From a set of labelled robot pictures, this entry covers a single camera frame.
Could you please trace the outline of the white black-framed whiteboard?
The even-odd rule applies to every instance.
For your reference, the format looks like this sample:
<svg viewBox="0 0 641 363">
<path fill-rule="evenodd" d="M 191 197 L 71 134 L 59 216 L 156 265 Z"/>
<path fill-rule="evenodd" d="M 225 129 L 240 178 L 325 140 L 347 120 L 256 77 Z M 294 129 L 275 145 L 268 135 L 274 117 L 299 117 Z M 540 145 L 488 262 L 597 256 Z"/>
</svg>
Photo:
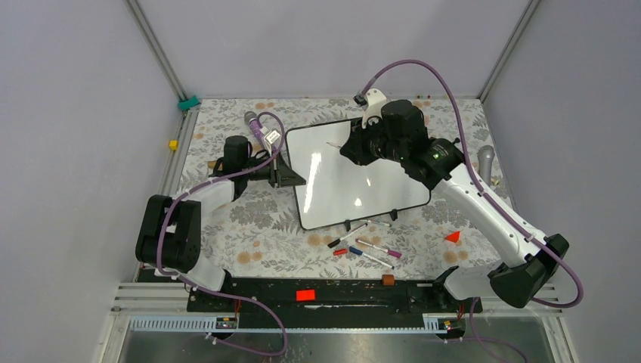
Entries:
<svg viewBox="0 0 641 363">
<path fill-rule="evenodd" d="M 306 180 L 294 195 L 306 231 L 426 205 L 429 190 L 397 163 L 377 160 L 357 166 L 326 144 L 343 145 L 349 120 L 293 128 L 286 133 L 291 169 Z"/>
</svg>

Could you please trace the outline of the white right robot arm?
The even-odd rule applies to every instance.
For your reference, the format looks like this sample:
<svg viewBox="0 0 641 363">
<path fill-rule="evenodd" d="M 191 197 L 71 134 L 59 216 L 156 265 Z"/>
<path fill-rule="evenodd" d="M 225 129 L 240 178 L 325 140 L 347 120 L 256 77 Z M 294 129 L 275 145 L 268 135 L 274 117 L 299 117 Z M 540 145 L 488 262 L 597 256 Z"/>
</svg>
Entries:
<svg viewBox="0 0 641 363">
<path fill-rule="evenodd" d="M 473 268 L 453 267 L 441 274 L 433 299 L 451 312 L 464 299 L 499 297 L 521 309 L 560 266 L 569 243 L 545 235 L 510 209 L 466 160 L 460 147 L 428 135 L 423 112 L 410 101 L 371 104 L 350 122 L 339 152 L 358 166 L 378 160 L 400 164 L 405 174 L 458 208 L 499 253 L 500 260 Z"/>
</svg>

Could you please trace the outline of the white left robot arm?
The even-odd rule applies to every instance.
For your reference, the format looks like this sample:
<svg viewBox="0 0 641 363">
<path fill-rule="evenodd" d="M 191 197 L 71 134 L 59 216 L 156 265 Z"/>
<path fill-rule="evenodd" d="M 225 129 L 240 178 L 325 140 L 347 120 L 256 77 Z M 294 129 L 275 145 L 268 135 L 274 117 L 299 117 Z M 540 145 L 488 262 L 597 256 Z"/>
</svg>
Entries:
<svg viewBox="0 0 641 363">
<path fill-rule="evenodd" d="M 250 181 L 267 181 L 273 188 L 305 185 L 275 146 L 255 152 L 240 135 L 226 138 L 223 155 L 211 178 L 175 196 L 153 195 L 147 201 L 135 248 L 139 262 L 160 276 L 207 289 L 205 299 L 215 310 L 234 303 L 233 288 L 224 284 L 227 272 L 201 253 L 203 218 L 241 197 Z"/>
</svg>

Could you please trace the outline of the black whiteboard marker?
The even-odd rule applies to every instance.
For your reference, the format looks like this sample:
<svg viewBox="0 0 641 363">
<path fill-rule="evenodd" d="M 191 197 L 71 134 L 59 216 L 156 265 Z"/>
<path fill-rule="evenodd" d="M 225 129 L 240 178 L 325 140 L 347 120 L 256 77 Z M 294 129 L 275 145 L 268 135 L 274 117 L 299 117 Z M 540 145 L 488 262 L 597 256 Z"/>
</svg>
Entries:
<svg viewBox="0 0 641 363">
<path fill-rule="evenodd" d="M 332 242 L 330 242 L 329 244 L 327 244 L 327 246 L 328 246 L 329 248 L 334 248 L 334 247 L 336 247 L 337 245 L 339 245 L 343 240 L 345 240 L 346 238 L 348 238 L 348 237 L 352 236 L 353 234 L 355 234 L 356 232 L 358 232 L 358 231 L 362 230 L 363 228 L 366 228 L 367 226 L 368 226 L 368 224 L 367 224 L 367 223 L 364 223 L 364 224 L 362 224 L 362 225 L 360 225 L 360 226 L 358 226 L 358 227 L 354 228 L 353 230 L 351 230 L 351 231 L 347 232 L 347 233 L 346 233 L 346 234 L 344 234 L 343 236 L 338 237 L 337 239 L 333 240 Z"/>
</svg>

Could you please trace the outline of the green whiteboard marker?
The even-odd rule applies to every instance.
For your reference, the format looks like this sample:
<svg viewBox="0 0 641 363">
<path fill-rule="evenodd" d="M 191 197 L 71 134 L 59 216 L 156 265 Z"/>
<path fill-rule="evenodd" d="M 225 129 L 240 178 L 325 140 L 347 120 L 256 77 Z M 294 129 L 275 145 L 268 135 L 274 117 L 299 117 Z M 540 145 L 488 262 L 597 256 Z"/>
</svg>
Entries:
<svg viewBox="0 0 641 363">
<path fill-rule="evenodd" d="M 392 224 L 388 222 L 381 222 L 381 221 L 376 221 L 376 220 L 370 220 L 370 219 L 360 219 L 360 222 L 365 222 L 370 225 L 380 225 L 380 226 L 385 226 L 387 228 L 391 228 Z"/>
</svg>

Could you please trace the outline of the blue whiteboard marker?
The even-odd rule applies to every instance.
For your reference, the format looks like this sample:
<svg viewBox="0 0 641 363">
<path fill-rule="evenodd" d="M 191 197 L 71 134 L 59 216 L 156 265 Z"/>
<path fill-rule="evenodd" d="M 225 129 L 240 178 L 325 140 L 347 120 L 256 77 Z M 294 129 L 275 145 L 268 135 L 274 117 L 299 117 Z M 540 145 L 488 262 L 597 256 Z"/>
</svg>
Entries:
<svg viewBox="0 0 641 363">
<path fill-rule="evenodd" d="M 348 248 L 348 251 L 349 251 L 350 253 L 353 253 L 353 254 L 357 255 L 357 256 L 362 256 L 362 257 L 364 257 L 365 259 L 368 259 L 368 260 L 370 260 L 370 261 L 372 261 L 372 262 L 375 262 L 375 263 L 377 263 L 377 264 L 379 264 L 379 265 L 381 265 L 381 266 L 384 266 L 384 267 L 386 267 L 386 268 L 388 268 L 388 269 L 391 269 L 391 270 L 394 270 L 394 269 L 395 269 L 395 267 L 394 267 L 393 265 L 391 265 L 391 264 L 389 264 L 389 263 L 387 263 L 387 262 L 384 262 L 384 261 L 382 261 L 381 259 L 377 259 L 376 257 L 371 256 L 371 255 L 369 255 L 369 254 L 367 254 L 367 253 L 363 252 L 362 250 L 359 250 L 359 249 L 358 249 L 358 248 L 356 248 L 356 247 L 352 247 L 352 246 L 350 246 L 350 247 Z"/>
</svg>

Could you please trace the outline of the pink whiteboard marker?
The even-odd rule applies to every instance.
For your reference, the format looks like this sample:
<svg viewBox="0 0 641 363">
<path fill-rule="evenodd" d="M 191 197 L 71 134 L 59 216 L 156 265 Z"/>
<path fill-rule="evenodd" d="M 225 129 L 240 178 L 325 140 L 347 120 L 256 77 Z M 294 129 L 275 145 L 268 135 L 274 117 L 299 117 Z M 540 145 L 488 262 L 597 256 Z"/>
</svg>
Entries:
<svg viewBox="0 0 641 363">
<path fill-rule="evenodd" d="M 389 256 L 393 256 L 393 257 L 395 257 L 395 258 L 397 258 L 397 259 L 400 259 L 400 258 L 402 257 L 402 254 L 401 254 L 401 253 L 399 253 L 398 251 L 390 250 L 389 248 L 381 247 L 381 246 L 378 246 L 378 245 L 372 244 L 372 243 L 370 243 L 370 242 L 366 242 L 365 240 L 362 240 L 362 239 L 359 239 L 359 238 L 356 238 L 356 239 L 355 239 L 355 241 L 356 241 L 358 244 L 362 244 L 362 245 L 364 245 L 364 246 L 367 246 L 367 247 L 373 248 L 373 249 L 375 249 L 375 250 L 382 251 L 382 252 L 386 253 L 387 255 L 389 255 Z"/>
</svg>

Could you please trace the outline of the floral table mat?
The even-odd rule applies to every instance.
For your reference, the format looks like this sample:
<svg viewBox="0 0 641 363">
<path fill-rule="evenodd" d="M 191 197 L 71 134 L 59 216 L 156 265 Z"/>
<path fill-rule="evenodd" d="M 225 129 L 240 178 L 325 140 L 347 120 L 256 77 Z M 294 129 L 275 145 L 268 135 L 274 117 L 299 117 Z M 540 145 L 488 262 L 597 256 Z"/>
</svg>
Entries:
<svg viewBox="0 0 641 363">
<path fill-rule="evenodd" d="M 359 116 L 361 109 L 347 98 L 331 99 L 206 99 L 191 122 L 189 148 L 181 171 L 180 190 L 207 179 L 231 135 L 251 136 L 244 113 L 254 111 L 269 127 L 276 119 L 292 129 Z M 348 245 L 395 267 L 347 253 L 334 256 L 329 244 L 344 235 L 342 226 L 305 231 L 301 228 L 292 188 L 273 188 L 252 182 L 242 197 L 203 218 L 201 253 L 235 277 L 377 279 L 391 274 L 400 279 L 435 278 L 451 266 L 473 267 L 494 262 L 496 250 L 458 208 L 440 196 L 423 207 L 373 220 L 391 228 L 369 225 Z M 460 231 L 460 241 L 444 238 Z M 358 244 L 359 238 L 398 251 L 400 259 Z"/>
</svg>

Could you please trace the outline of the purple toy microphone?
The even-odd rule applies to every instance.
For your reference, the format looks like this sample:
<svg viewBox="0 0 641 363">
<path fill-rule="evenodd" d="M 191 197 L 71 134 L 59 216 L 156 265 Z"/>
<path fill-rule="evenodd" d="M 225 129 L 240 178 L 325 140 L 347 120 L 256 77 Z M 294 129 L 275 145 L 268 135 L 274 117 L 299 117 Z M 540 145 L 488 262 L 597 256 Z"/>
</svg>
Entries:
<svg viewBox="0 0 641 363">
<path fill-rule="evenodd" d="M 263 126 L 259 121 L 257 113 L 254 111 L 247 111 L 244 113 L 244 122 L 249 127 L 254 137 L 258 140 L 259 144 L 265 148 Z"/>
</svg>

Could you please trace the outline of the grey toy microphone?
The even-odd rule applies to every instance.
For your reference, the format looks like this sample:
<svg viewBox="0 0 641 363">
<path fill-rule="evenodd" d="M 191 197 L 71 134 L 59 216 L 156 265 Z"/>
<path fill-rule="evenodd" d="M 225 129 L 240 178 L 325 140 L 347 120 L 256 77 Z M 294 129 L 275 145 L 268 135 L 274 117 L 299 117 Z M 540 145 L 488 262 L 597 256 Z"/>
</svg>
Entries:
<svg viewBox="0 0 641 363">
<path fill-rule="evenodd" d="M 487 185 L 491 185 L 492 166 L 495 156 L 495 150 L 490 145 L 482 146 L 477 153 L 478 173 Z"/>
</svg>

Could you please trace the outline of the red triangular block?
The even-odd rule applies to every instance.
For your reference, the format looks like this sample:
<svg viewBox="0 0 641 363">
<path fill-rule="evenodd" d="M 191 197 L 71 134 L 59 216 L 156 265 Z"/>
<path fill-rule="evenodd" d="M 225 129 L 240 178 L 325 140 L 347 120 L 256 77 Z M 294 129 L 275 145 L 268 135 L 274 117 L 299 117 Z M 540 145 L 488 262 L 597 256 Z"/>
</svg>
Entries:
<svg viewBox="0 0 641 363">
<path fill-rule="evenodd" d="M 460 231 L 455 231 L 455 232 L 447 235 L 444 239 L 449 241 L 449 242 L 451 242 L 451 243 L 453 243 L 453 244 L 456 244 L 456 243 L 458 243 L 460 241 Z"/>
</svg>

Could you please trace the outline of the red rectangular tape marker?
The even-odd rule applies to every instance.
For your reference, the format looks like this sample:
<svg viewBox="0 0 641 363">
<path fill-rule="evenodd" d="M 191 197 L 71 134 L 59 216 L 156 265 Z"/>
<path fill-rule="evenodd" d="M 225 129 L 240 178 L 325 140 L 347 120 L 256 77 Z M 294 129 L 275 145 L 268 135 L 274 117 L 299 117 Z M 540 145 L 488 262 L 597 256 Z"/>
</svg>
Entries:
<svg viewBox="0 0 641 363">
<path fill-rule="evenodd" d="M 297 290 L 295 298 L 296 298 L 296 302 L 315 301 L 316 291 L 313 289 Z"/>
</svg>

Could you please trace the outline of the teal corner clip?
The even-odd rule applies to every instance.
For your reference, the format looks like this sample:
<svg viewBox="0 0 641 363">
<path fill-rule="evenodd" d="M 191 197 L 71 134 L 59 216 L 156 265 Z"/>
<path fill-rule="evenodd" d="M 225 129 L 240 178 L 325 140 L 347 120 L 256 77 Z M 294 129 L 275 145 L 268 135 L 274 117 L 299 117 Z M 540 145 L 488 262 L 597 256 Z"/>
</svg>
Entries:
<svg viewBox="0 0 641 363">
<path fill-rule="evenodd" d="M 192 96 L 184 101 L 179 101 L 178 109 L 182 112 L 185 112 L 199 104 L 200 104 L 199 98 L 197 96 Z"/>
</svg>

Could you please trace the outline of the small brown block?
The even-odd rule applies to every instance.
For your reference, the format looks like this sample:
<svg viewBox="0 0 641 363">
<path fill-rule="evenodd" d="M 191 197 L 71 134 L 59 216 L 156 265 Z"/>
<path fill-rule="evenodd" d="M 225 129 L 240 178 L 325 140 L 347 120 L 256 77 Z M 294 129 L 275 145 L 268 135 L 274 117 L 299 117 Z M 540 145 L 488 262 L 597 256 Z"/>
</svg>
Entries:
<svg viewBox="0 0 641 363">
<path fill-rule="evenodd" d="M 381 277 L 383 286 L 394 286 L 395 285 L 395 276 L 391 274 L 384 274 Z"/>
</svg>

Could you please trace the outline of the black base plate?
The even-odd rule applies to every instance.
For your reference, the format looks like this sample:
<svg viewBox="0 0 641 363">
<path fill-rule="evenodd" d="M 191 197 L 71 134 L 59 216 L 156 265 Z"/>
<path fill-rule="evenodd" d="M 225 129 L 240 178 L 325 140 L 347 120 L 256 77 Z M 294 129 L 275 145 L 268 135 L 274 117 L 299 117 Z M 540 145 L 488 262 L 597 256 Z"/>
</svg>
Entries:
<svg viewBox="0 0 641 363">
<path fill-rule="evenodd" d="M 313 289 L 316 300 L 296 302 L 296 291 Z M 482 305 L 471 299 L 456 300 L 432 281 L 396 280 L 383 286 L 378 280 L 334 280 L 293 278 L 226 278 L 222 297 L 200 290 L 190 294 L 188 312 L 254 313 L 273 318 L 303 312 L 374 312 L 384 315 L 425 313 L 458 318 L 469 310 L 481 312 Z"/>
</svg>

